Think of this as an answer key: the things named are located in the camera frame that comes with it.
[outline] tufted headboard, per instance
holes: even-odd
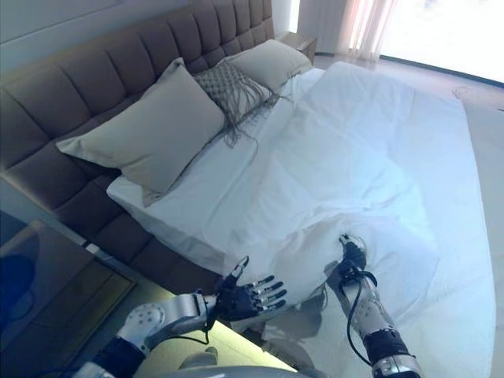
[[[126,109],[176,57],[196,73],[271,38],[271,0],[217,0],[92,39],[14,72],[0,88],[2,177],[169,290],[212,290],[215,273],[158,242],[109,199],[106,188],[118,170],[64,155],[54,142],[88,132]]]

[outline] beige pillow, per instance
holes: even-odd
[[[144,99],[147,96],[150,96],[150,94],[154,91],[157,91],[160,87],[163,87],[162,84],[166,81],[169,80],[171,75],[176,71],[176,69],[182,65],[183,67],[186,66],[185,62],[183,61],[183,58],[178,57],[177,59],[173,59],[172,62],[169,64],[168,67],[166,67],[165,71],[159,76],[157,79],[156,83],[152,84],[149,89],[147,89],[141,99]]]
[[[222,129],[224,114],[183,65],[148,96],[87,134],[57,143],[65,154],[119,168],[143,188],[143,204],[164,195]]]
[[[276,92],[292,76],[312,67],[305,55],[274,39],[226,60],[252,80]]]

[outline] wire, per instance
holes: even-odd
[[[209,337],[208,337],[208,331],[205,332],[205,341],[202,341],[200,339],[195,339],[194,337],[189,337],[189,336],[174,336],[174,337],[170,337],[169,339],[170,340],[171,339],[189,340],[189,341],[194,341],[195,343],[200,343],[202,345],[208,345],[208,344],[210,344],[210,340],[209,340]]]
[[[348,314],[348,322],[346,323],[346,337],[348,338],[348,343],[350,344],[352,350],[354,353],[368,366],[371,366],[371,362],[369,362],[362,354],[359,353],[357,348],[354,345],[354,342],[352,341],[352,335],[350,334],[350,326],[352,324],[352,318],[354,317],[355,309],[357,308],[357,304],[359,302],[359,298],[361,297],[362,293],[362,282],[360,279],[352,279],[353,281],[357,281],[359,284],[359,290],[357,292],[357,297],[355,297],[354,304],[352,305],[352,308],[350,310],[350,313]]]
[[[322,310],[321,311],[324,311],[328,307],[329,299],[328,299],[328,289],[326,288],[325,285],[324,285],[324,288],[322,290],[323,290],[322,294],[324,295],[324,305],[322,305]]]

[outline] white duvet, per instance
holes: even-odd
[[[421,193],[388,158],[412,101],[412,89],[351,65],[322,76],[297,104],[232,233],[228,266],[250,256],[242,282],[274,274],[287,303],[300,303],[341,261],[338,238],[351,233],[367,246],[391,315],[406,315],[438,262]]]

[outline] gray textured pillow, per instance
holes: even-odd
[[[225,60],[260,85],[277,92],[292,76],[312,67],[305,55],[274,39]]]
[[[87,134],[57,143],[65,154],[119,168],[143,188],[143,204],[164,195],[222,129],[224,114],[183,65],[155,91]]]
[[[226,61],[200,73],[195,79],[224,112],[228,133],[231,135],[236,133],[239,124],[246,117],[265,103],[274,103],[278,97]]]

